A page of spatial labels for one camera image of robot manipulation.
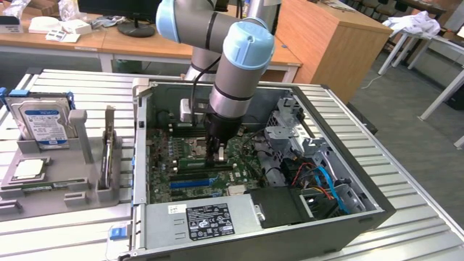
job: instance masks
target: white table leg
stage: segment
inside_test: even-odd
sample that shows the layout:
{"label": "white table leg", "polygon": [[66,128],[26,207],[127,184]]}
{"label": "white table leg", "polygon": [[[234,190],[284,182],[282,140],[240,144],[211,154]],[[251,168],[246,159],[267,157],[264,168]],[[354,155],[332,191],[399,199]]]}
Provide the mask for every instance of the white table leg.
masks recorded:
{"label": "white table leg", "polygon": [[459,139],[459,141],[456,141],[455,147],[459,149],[463,149],[463,145],[464,145],[464,136]]}
{"label": "white table leg", "polygon": [[388,56],[388,58],[387,58],[387,60],[386,60],[386,62],[383,64],[383,67],[380,68],[380,70],[378,72],[380,75],[383,75],[386,73],[386,71],[388,69],[388,66],[390,66],[390,64],[391,64],[391,62],[392,62],[392,60],[394,60],[394,58],[396,56],[396,53],[399,52],[399,50],[400,50],[400,48],[402,48],[407,38],[408,38],[408,35],[403,34],[402,38],[400,38],[399,42],[396,43],[396,46],[395,46],[395,48],[394,48],[394,50],[392,50],[392,52],[390,54],[390,56]]}
{"label": "white table leg", "polygon": [[408,54],[408,51],[411,50],[411,48],[414,47],[415,43],[418,42],[418,38],[411,38],[406,48],[403,49],[403,52],[400,53],[398,59],[394,61],[392,63],[392,67],[398,67],[398,65],[400,64],[400,61],[404,59],[404,57]]}
{"label": "white table leg", "polygon": [[295,67],[295,66],[288,67],[286,75],[284,75],[283,83],[292,83],[294,82],[296,72],[298,72],[298,67]]}
{"label": "white table leg", "polygon": [[416,63],[418,63],[418,61],[419,61],[419,58],[420,58],[422,55],[426,53],[426,51],[427,51],[427,49],[428,49],[428,46],[430,46],[430,44],[432,43],[432,40],[434,40],[434,39],[427,40],[427,43],[426,43],[423,49],[420,49],[420,51],[419,51],[419,53],[418,53],[415,59],[412,60],[410,66],[408,66],[408,70],[411,70],[411,69],[415,67],[415,65],[416,65]]}
{"label": "white table leg", "polygon": [[114,55],[111,53],[99,53],[99,59],[102,64],[102,71],[103,72],[114,72]]}
{"label": "white table leg", "polygon": [[434,101],[432,105],[427,108],[422,116],[419,117],[423,121],[427,120],[432,112],[436,110],[436,108],[440,106],[440,104],[454,95],[458,88],[462,87],[462,84],[464,83],[464,70],[459,73],[455,80],[452,80],[451,84],[448,85],[447,89],[444,89],[443,93],[438,97],[438,99]]}

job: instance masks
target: power supply label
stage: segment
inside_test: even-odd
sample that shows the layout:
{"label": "power supply label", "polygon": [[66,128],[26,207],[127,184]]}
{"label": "power supply label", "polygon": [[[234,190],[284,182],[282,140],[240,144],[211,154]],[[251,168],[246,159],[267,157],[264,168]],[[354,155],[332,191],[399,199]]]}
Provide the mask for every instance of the power supply label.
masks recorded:
{"label": "power supply label", "polygon": [[227,204],[187,208],[190,238],[194,241],[235,234]]}
{"label": "power supply label", "polygon": [[27,110],[26,111],[31,131],[40,144],[59,145],[67,142],[63,125],[59,123],[60,112],[58,110]]}

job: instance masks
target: metal slatted table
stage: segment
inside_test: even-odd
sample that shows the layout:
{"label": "metal slatted table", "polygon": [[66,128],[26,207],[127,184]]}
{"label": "metal slatted table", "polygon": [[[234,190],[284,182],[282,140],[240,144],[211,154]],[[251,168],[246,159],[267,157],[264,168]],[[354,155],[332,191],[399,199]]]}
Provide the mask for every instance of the metal slatted table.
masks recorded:
{"label": "metal slatted table", "polygon": [[[111,242],[110,227],[131,218],[134,112],[131,74],[44,70],[27,74],[18,89],[72,91],[76,107],[88,110],[87,133],[100,136],[104,108],[116,107],[116,131],[123,137],[120,204],[111,208],[55,214],[0,223],[0,258],[6,260],[107,260],[128,250],[128,240]],[[372,180],[396,214],[374,231],[362,234],[340,251],[316,260],[463,260],[464,232],[414,180],[400,163],[364,128],[342,101],[318,85],[302,87]],[[0,179],[4,177],[19,131],[6,108],[0,110]],[[315,132],[318,129],[307,120]]]}

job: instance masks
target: motherboard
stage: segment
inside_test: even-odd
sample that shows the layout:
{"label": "motherboard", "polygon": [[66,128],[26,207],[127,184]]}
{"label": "motherboard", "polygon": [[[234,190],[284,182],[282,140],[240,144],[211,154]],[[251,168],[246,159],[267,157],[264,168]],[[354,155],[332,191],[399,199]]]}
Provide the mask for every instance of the motherboard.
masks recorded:
{"label": "motherboard", "polygon": [[242,127],[230,140],[224,159],[206,165],[204,129],[152,129],[147,136],[151,203],[176,202],[243,194],[266,186],[260,162]]}

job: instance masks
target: gray floor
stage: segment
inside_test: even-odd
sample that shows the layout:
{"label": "gray floor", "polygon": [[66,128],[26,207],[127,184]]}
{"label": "gray floor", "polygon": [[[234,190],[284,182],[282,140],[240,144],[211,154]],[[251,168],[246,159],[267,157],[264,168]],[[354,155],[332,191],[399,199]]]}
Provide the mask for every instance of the gray floor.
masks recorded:
{"label": "gray floor", "polygon": [[[386,56],[372,66],[362,86],[378,77]],[[96,59],[0,53],[0,87],[14,88],[28,67],[99,71]],[[151,64],[147,74],[179,75],[187,67]],[[464,151],[454,142],[464,135],[464,111],[442,105],[427,122],[418,119],[440,91],[404,66],[391,68],[368,89],[360,89],[352,104],[376,125],[378,139],[408,169],[456,222],[464,226]]]}

